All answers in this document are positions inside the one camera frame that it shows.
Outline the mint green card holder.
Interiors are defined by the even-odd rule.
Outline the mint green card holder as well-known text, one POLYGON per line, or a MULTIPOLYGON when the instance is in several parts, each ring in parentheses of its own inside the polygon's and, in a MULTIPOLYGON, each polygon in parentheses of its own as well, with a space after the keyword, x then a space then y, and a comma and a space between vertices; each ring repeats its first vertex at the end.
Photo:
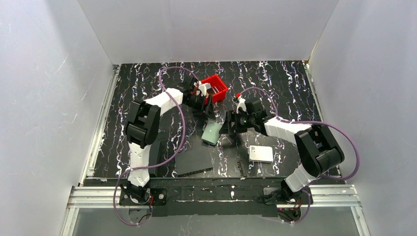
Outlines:
POLYGON ((201 139, 204 143, 215 146, 219 140, 222 125, 213 120, 208 120, 203 128, 201 139))

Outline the red plastic bin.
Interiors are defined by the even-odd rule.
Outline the red plastic bin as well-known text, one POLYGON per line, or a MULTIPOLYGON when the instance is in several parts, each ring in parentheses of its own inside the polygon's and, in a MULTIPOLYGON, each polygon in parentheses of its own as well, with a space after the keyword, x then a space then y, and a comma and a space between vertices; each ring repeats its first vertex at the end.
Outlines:
POLYGON ((202 83, 210 83, 211 88, 208 89, 208 95, 205 100, 205 104, 208 104, 209 96, 212 96, 212 103, 217 103, 219 101, 223 101, 226 98, 226 93, 229 88, 225 85, 219 75, 215 74, 208 78, 205 78, 199 82, 202 83))

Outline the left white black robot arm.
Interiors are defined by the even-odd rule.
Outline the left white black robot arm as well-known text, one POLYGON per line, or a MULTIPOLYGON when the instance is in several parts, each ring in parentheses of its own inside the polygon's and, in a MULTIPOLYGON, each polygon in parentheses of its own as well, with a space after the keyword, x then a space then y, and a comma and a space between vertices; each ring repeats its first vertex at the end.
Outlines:
POLYGON ((174 107, 185 105, 203 120, 214 119, 214 94, 209 93, 211 88, 210 83, 192 78, 174 88, 164 89, 155 97, 131 103, 124 126, 130 149, 130 169, 124 172, 128 176, 127 184, 121 185, 127 195, 139 202, 149 198, 146 193, 146 185, 150 180, 149 170, 160 166, 151 165, 149 160, 150 150, 158 136, 161 116, 174 107))

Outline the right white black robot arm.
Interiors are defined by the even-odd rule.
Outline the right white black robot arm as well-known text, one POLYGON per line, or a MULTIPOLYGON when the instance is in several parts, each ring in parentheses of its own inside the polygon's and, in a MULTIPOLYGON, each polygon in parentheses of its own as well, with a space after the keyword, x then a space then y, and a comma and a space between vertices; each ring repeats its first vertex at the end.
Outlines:
POLYGON ((267 112, 259 99, 238 97, 233 101, 237 107, 226 113, 220 135, 236 135, 253 128, 265 136, 291 142, 298 149, 299 166, 281 181, 279 190, 260 197, 262 203, 295 199, 307 185, 344 161, 344 153, 326 125, 284 121, 267 112))

